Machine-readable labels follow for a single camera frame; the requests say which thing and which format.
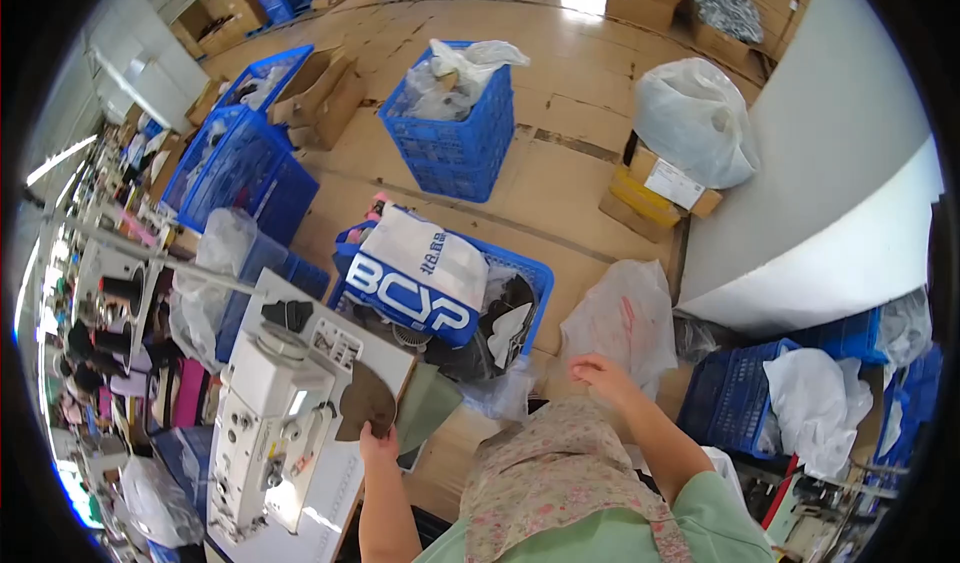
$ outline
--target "instruction sticker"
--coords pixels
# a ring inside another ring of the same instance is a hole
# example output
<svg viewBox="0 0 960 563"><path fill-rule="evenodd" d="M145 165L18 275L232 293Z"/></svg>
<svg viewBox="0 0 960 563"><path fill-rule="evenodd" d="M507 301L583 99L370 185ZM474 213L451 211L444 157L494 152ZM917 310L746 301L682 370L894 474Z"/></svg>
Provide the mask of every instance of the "instruction sticker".
<svg viewBox="0 0 960 563"><path fill-rule="evenodd" d="M643 185L687 210L693 208L705 190L702 185L687 177L686 173L663 159L656 160L650 176Z"/></svg>

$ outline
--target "tiled floor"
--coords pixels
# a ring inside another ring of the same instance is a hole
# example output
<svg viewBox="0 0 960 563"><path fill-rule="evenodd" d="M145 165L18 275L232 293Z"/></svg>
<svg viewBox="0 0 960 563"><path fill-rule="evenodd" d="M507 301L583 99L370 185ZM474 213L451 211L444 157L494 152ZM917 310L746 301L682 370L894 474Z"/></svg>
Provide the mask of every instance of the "tiled floor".
<svg viewBox="0 0 960 563"><path fill-rule="evenodd" d="M342 43L358 58L369 101L336 147L311 152L304 166L319 179L317 198L293 249L330 263L333 238L361 219L380 190L451 230L468 233L553 270L555 287L534 341L547 397L570 386L551 364L559 323L620 258L658 259L671 288L679 281L682 232L654 244L597 209L631 127L633 85L670 61L701 56L681 30L660 36L602 17L606 0L347 0L322 17L299 20L203 63L211 75L236 77L249 63L305 43ZM431 38L510 41L530 57L512 70L517 129L492 197L482 205L424 194L404 165L377 107ZM748 103L760 73L727 74ZM657 401L676 415L689 370L665 377ZM457 503L476 444L498 424L461 407L427 444L408 477L414 504L447 519Z"/></svg>

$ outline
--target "brown fabric piece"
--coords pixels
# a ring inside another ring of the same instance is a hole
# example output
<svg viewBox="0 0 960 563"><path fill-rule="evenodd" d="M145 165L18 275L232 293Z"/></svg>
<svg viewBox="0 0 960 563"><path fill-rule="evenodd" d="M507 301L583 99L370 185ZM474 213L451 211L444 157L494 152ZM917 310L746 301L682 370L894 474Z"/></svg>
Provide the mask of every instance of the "brown fabric piece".
<svg viewBox="0 0 960 563"><path fill-rule="evenodd" d="M337 430L338 442L356 442L367 421L373 435L385 438L397 417L397 400L387 384L360 361L353 364L353 382L340 398L343 421Z"/></svg>

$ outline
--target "woman's arm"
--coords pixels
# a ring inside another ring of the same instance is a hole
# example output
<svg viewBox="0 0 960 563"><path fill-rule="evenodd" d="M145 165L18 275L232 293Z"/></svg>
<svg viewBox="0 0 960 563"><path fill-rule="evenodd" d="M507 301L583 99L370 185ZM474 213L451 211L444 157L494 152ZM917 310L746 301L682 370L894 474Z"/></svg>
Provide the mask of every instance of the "woman's arm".
<svg viewBox="0 0 960 563"><path fill-rule="evenodd" d="M567 367L571 379L593 386L627 422L668 504L673 504L691 477L714 470L703 449L674 425L619 365L594 353L570 359Z"/></svg>
<svg viewBox="0 0 960 563"><path fill-rule="evenodd" d="M422 551L414 514L397 466L397 429L377 438L366 422L360 432L364 499L360 511L360 558L366 563L410 563Z"/></svg>

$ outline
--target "black thread cone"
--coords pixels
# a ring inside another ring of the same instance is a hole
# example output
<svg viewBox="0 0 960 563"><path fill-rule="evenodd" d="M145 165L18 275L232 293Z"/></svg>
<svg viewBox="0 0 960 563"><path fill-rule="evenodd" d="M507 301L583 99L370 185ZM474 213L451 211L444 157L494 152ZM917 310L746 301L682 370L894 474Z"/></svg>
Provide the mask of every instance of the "black thread cone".
<svg viewBox="0 0 960 563"><path fill-rule="evenodd" d="M140 298L143 293L142 275L134 275L132 280L120 280L103 276L100 279L100 291L129 302L129 311L136 317L140 314Z"/></svg>
<svg viewBox="0 0 960 563"><path fill-rule="evenodd" d="M130 354L130 335L97 329L93 332L93 348L113 354Z"/></svg>

